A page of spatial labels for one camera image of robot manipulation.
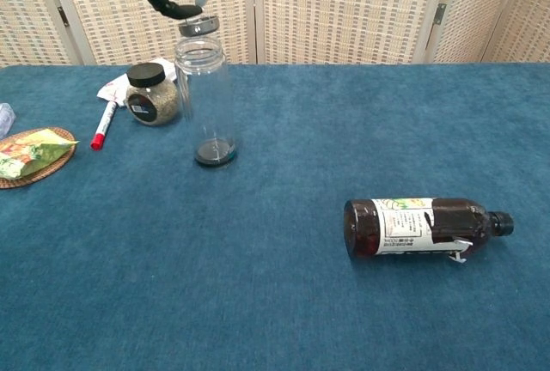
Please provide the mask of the tall clear glass jar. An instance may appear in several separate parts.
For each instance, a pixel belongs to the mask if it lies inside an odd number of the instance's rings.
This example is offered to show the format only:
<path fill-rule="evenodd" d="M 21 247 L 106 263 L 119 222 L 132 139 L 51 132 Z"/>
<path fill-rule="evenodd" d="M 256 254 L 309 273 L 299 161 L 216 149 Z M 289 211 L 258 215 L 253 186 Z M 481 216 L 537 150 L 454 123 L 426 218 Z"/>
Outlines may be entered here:
<path fill-rule="evenodd" d="M 221 42 L 211 36 L 181 39 L 174 66 L 195 161 L 205 167 L 232 161 L 234 95 Z"/>

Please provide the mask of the woven folding screen panel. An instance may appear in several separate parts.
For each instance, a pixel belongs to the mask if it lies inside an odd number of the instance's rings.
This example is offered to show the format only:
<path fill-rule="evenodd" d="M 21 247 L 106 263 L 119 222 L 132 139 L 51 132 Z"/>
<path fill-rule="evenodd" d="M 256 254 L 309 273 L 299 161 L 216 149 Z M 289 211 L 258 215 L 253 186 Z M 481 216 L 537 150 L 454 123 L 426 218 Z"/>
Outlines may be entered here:
<path fill-rule="evenodd" d="M 58 6 L 59 0 L 0 0 L 0 68 L 83 62 Z"/>
<path fill-rule="evenodd" d="M 446 3 L 443 21 L 433 24 L 439 3 Z M 434 0 L 431 29 L 423 61 L 429 64 L 465 64 L 481 61 L 504 0 Z"/>
<path fill-rule="evenodd" d="M 439 0 L 254 0 L 260 64 L 419 64 Z"/>
<path fill-rule="evenodd" d="M 550 0 L 504 0 L 481 60 L 550 63 Z"/>
<path fill-rule="evenodd" d="M 174 56 L 179 23 L 153 10 L 147 0 L 59 0 L 81 64 L 132 64 Z M 255 61 L 253 0 L 209 0 L 215 32 L 232 64 Z"/>

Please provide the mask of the white paper packet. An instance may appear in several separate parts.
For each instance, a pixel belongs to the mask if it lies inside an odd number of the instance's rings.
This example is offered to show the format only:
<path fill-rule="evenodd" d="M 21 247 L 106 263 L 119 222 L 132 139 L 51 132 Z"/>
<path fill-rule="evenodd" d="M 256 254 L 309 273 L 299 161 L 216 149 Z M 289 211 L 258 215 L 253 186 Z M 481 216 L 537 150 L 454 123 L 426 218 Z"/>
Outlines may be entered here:
<path fill-rule="evenodd" d="M 150 60 L 150 62 L 160 64 L 164 69 L 166 78 L 172 82 L 176 81 L 175 65 L 173 62 L 166 58 L 155 58 Z M 97 97 L 103 100 L 116 102 L 118 107 L 123 107 L 125 105 L 126 92 L 129 87 L 130 83 L 127 74 L 124 73 L 105 84 L 98 91 Z"/>

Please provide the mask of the glass seed jar black lid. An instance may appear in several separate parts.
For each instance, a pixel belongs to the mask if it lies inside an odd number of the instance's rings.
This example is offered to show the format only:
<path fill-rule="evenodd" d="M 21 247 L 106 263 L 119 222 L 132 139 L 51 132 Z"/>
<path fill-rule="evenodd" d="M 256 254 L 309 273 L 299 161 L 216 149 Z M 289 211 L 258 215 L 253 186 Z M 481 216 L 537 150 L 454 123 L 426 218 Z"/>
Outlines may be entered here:
<path fill-rule="evenodd" d="M 167 79 L 159 63 L 148 62 L 130 67 L 126 76 L 125 106 L 135 120 L 143 125 L 165 125 L 180 113 L 177 88 Z"/>

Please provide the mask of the white marker red cap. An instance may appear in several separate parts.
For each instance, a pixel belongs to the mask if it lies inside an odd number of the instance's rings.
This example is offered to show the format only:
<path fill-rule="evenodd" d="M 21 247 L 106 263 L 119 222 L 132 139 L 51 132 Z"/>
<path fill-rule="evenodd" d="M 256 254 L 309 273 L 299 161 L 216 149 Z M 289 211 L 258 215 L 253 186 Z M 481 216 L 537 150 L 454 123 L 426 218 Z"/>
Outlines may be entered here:
<path fill-rule="evenodd" d="M 118 108 L 118 104 L 115 101 L 109 101 L 101 116 L 100 123 L 98 124 L 95 134 L 90 142 L 90 148 L 93 151 L 99 151 L 102 149 L 105 142 L 109 125 L 113 119 L 113 116 Z"/>

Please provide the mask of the clear crumpled plastic bag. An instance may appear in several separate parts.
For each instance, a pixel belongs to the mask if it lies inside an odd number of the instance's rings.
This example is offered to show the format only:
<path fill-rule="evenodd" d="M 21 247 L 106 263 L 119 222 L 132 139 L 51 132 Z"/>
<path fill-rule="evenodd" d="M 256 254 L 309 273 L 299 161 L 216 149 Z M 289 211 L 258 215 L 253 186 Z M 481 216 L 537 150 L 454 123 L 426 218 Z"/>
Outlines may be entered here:
<path fill-rule="evenodd" d="M 6 138 L 14 122 L 15 112 L 9 103 L 0 103 L 0 140 Z"/>

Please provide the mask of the green yellow snack packet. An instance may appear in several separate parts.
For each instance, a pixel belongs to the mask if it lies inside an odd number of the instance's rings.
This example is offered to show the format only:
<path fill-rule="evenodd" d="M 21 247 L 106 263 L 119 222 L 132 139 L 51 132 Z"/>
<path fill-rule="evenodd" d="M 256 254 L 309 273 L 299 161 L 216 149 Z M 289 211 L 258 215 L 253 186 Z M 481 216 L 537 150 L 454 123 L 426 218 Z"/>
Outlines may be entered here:
<path fill-rule="evenodd" d="M 78 141 L 62 128 L 40 128 L 0 141 L 0 178 L 16 180 L 51 166 Z"/>

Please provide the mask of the round woven rattan coaster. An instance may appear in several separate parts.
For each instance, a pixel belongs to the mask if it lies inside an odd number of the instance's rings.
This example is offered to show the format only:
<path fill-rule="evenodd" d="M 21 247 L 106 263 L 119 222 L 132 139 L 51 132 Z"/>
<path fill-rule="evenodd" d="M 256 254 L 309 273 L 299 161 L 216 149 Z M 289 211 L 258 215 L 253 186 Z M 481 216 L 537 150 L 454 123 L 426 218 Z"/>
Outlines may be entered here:
<path fill-rule="evenodd" d="M 54 162 L 51 166 L 46 167 L 34 174 L 28 175 L 25 178 L 16 179 L 16 180 L 7 180 L 7 179 L 0 178 L 0 189 L 11 189 L 16 187 L 23 187 L 23 186 L 31 185 L 34 182 L 37 182 L 41 179 L 44 179 L 47 176 L 50 176 L 51 174 L 61 169 L 68 162 L 68 160 L 71 159 L 71 157 L 74 155 L 75 152 L 76 152 L 76 147 L 70 153 L 64 155 L 61 159 Z"/>

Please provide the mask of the blue tablecloth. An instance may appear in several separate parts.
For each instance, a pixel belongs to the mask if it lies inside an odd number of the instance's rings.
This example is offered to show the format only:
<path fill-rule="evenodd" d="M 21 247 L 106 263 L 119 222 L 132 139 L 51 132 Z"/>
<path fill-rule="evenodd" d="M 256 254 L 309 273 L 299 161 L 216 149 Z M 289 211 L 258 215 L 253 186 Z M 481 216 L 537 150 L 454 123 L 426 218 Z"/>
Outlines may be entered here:
<path fill-rule="evenodd" d="M 550 64 L 233 65 L 238 152 L 115 114 L 121 66 L 10 66 L 59 171 L 0 190 L 0 371 L 550 371 Z M 511 236 L 464 264 L 351 260 L 354 198 L 470 198 Z"/>

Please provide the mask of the brown plastic bottle white label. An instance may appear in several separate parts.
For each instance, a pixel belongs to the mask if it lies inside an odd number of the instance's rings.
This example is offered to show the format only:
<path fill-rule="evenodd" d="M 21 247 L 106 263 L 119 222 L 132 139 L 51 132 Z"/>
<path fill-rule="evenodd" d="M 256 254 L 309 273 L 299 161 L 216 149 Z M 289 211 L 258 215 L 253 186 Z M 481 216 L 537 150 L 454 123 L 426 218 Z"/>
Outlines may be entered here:
<path fill-rule="evenodd" d="M 351 258 L 438 253 L 463 264 L 492 237 L 513 230 L 510 214 L 466 198 L 353 199 L 344 207 Z"/>

